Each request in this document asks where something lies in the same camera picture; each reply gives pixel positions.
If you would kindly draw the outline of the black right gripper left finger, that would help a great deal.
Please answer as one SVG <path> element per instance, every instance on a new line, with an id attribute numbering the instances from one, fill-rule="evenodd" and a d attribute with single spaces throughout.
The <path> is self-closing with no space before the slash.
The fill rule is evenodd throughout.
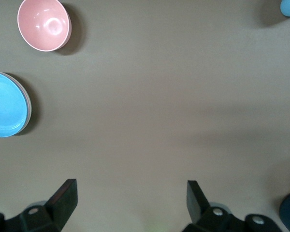
<path id="1" fill-rule="evenodd" d="M 33 204 L 17 216 L 0 213 L 0 232 L 60 232 L 77 206 L 77 180 L 68 179 L 44 204 Z"/>

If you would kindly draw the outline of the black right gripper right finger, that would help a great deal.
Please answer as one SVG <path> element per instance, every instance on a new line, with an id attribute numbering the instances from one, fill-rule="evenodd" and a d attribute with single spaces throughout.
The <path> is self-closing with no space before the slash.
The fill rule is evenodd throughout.
<path id="1" fill-rule="evenodd" d="M 211 206 L 195 180 L 187 182 L 186 203 L 191 223 L 185 232 L 279 232 L 281 229 L 269 217 L 249 214 L 240 220 L 222 207 Z"/>

